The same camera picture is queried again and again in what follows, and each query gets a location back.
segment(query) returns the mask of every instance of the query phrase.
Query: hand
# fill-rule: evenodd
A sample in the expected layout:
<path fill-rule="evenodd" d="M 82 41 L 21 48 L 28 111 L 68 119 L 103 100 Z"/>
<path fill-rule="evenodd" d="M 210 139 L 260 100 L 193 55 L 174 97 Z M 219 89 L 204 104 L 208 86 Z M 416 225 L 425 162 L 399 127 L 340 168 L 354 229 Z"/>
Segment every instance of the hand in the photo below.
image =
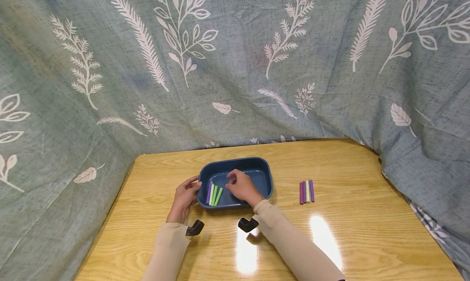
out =
<path fill-rule="evenodd" d="M 167 223 L 184 223 L 189 215 L 191 206 L 196 202 L 196 192 L 201 188 L 202 182 L 195 183 L 199 176 L 194 176 L 180 184 L 175 191 L 173 206 L 166 219 Z"/>
<path fill-rule="evenodd" d="M 232 179 L 225 185 L 225 188 L 236 198 L 246 201 L 252 208 L 264 199 L 253 186 L 250 177 L 242 171 L 234 169 L 227 175 L 227 178 Z"/>

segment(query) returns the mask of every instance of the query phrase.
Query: wooden table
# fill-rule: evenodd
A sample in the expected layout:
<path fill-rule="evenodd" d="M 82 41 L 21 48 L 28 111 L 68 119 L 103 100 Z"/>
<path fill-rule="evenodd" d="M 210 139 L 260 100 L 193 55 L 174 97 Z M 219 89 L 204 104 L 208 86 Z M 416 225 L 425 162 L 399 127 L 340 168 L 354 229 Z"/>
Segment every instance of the wooden table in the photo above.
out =
<path fill-rule="evenodd" d="M 141 155 L 121 189 L 76 281 L 140 280 L 174 189 L 205 164 L 241 157 L 268 161 L 271 202 L 312 237 L 349 281 L 462 281 L 402 196 L 384 179 L 378 157 L 350 140 L 286 142 Z M 299 182 L 313 179 L 315 203 L 299 205 Z M 181 281 L 295 280 L 274 247 L 237 228 L 248 209 L 207 212 L 186 251 Z"/>

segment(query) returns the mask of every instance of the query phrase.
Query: gray-green cloth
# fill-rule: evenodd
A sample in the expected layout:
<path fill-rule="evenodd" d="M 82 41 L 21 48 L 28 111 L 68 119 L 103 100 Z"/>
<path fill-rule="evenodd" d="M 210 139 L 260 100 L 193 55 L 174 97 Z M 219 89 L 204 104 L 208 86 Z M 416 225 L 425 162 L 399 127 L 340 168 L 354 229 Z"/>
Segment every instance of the gray-green cloth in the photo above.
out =
<path fill-rule="evenodd" d="M 469 33 L 470 0 L 0 0 L 0 280 L 73 280 L 140 154 L 350 137 L 470 281 Z"/>

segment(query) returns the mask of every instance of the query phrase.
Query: beige sleeve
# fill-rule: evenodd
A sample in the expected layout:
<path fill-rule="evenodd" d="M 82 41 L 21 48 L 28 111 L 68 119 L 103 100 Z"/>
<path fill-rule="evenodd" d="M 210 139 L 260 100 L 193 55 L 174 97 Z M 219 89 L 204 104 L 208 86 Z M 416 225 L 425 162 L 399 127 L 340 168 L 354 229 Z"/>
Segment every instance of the beige sleeve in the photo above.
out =
<path fill-rule="evenodd" d="M 342 272 L 328 256 L 286 219 L 277 206 L 267 200 L 254 208 L 253 218 L 267 240 L 276 247 L 299 281 L 340 281 Z"/>
<path fill-rule="evenodd" d="M 174 281 L 189 244 L 188 226 L 164 223 L 155 239 L 155 249 L 142 281 Z"/>

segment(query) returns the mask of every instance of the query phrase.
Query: purple chalk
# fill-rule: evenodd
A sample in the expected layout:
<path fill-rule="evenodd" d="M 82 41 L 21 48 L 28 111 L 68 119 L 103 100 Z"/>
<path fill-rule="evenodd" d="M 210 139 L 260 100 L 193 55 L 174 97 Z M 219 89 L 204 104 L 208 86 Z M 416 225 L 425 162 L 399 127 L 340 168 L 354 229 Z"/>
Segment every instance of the purple chalk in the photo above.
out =
<path fill-rule="evenodd" d="M 307 203 L 307 186 L 306 186 L 306 182 L 303 181 L 302 185 L 304 186 L 304 204 L 306 204 Z"/>
<path fill-rule="evenodd" d="M 313 193 L 313 180 L 310 179 L 308 181 L 310 183 L 310 200 L 312 201 L 312 203 L 315 202 L 315 194 Z"/>
<path fill-rule="evenodd" d="M 304 204 L 304 196 L 303 196 L 303 192 L 302 192 L 302 182 L 300 182 L 300 184 L 299 184 L 299 197 L 300 197 L 300 199 L 299 199 L 300 202 L 299 203 Z"/>
<path fill-rule="evenodd" d="M 209 200 L 211 199 L 211 185 L 212 185 L 212 181 L 211 183 L 208 185 L 207 187 L 207 198 L 206 198 L 206 204 L 208 204 Z"/>

